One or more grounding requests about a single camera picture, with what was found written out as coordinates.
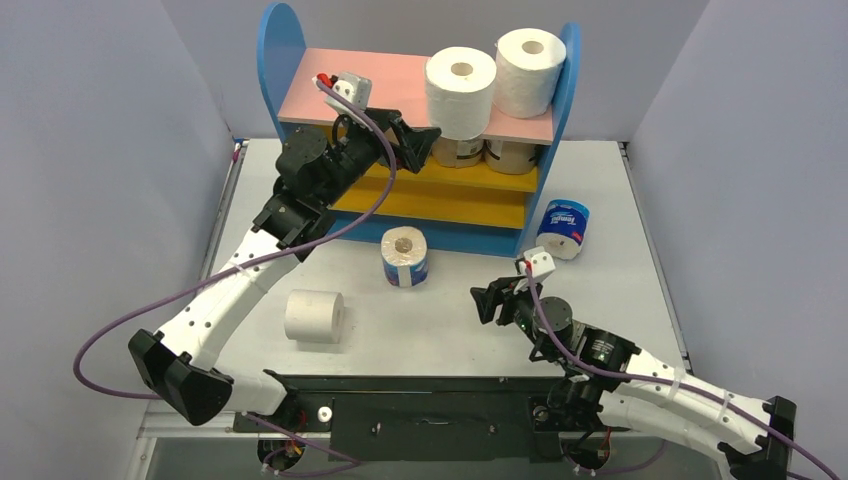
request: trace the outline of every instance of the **roll packaging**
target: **roll packaging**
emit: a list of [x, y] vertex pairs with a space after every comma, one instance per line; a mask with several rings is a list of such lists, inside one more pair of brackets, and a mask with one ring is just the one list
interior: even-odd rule
[[343, 318], [341, 293], [292, 290], [283, 325], [289, 340], [339, 343]]
[[450, 140], [479, 137], [489, 124], [495, 92], [495, 61], [466, 47], [440, 50], [427, 61], [427, 114]]
[[509, 175], [523, 175], [536, 166], [536, 145], [486, 140], [486, 165]]
[[473, 167], [483, 158], [483, 139], [449, 140], [439, 137], [433, 144], [433, 156], [443, 167]]
[[571, 260], [583, 248], [589, 209], [573, 200], [554, 200], [545, 209], [536, 234], [536, 246], [545, 247], [551, 255]]
[[396, 287], [412, 287], [427, 279], [427, 240], [421, 230], [398, 227], [386, 231], [380, 245], [386, 279]]
[[544, 30], [521, 28], [502, 36], [497, 47], [495, 106], [516, 118], [545, 113], [565, 61], [565, 44]]

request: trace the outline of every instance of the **white wall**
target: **white wall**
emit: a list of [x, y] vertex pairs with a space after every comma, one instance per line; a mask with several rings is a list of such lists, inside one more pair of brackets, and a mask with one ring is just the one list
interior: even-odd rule
[[[163, 0], [236, 135], [273, 137], [256, 78], [256, 32], [269, 0]], [[583, 27], [566, 136], [629, 140], [707, 0], [292, 0], [311, 47], [432, 55], [453, 45], [494, 55], [515, 28]]]
[[[97, 328], [197, 278], [232, 142], [157, 0], [0, 2], [0, 476], [123, 478], [145, 402]], [[84, 369], [141, 391], [126, 342]]]
[[847, 32], [844, 0], [712, 0], [630, 145], [695, 373], [797, 402], [842, 474]]

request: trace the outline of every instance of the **screw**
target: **screw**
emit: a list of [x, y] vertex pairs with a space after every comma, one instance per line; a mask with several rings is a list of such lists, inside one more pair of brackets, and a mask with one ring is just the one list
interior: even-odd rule
[[550, 413], [548, 413], [547, 408], [539, 405], [533, 409], [533, 418], [539, 423], [547, 422], [548, 418], [550, 418]]
[[318, 420], [322, 423], [327, 423], [333, 418], [333, 410], [330, 407], [321, 407], [318, 409]]

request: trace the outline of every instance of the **white cable tie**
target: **white cable tie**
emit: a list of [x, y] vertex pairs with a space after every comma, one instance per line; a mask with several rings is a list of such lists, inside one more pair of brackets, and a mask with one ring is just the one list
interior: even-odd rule
[[253, 286], [256, 287], [260, 292], [262, 292], [263, 295], [268, 295], [268, 290], [263, 288], [262, 285], [259, 285], [259, 282], [256, 281], [256, 278], [254, 278], [254, 276], [250, 272], [248, 272], [244, 267], [232, 260], [227, 262], [227, 265], [235, 267], [235, 269], [238, 270], [240, 274], [247, 277], [247, 279], [250, 280], [250, 283], [252, 283]]
[[727, 412], [727, 404], [730, 403], [730, 391], [724, 391], [724, 402], [721, 404], [721, 410], [718, 411], [718, 416], [716, 417], [716, 423], [721, 422], [722, 417], [724, 417], [724, 413]]
[[677, 396], [677, 391], [680, 389], [680, 380], [683, 378], [683, 369], [675, 368], [674, 372], [674, 383], [671, 384], [671, 388], [668, 389], [668, 394], [665, 398], [657, 402], [657, 406], [660, 408], [665, 408], [669, 403], [674, 403], [674, 397]]

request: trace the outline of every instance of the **pink shelf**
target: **pink shelf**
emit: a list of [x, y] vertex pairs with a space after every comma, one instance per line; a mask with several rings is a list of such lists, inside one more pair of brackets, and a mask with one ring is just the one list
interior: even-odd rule
[[[400, 110], [410, 126], [429, 126], [424, 93], [424, 64], [428, 58], [307, 48], [277, 118], [282, 122], [331, 125], [337, 114], [324, 104], [323, 93], [312, 84], [312, 77], [321, 72], [332, 75], [348, 71], [373, 82], [370, 107]], [[553, 142], [551, 109], [538, 117], [518, 119], [492, 107], [483, 138], [550, 145]]]

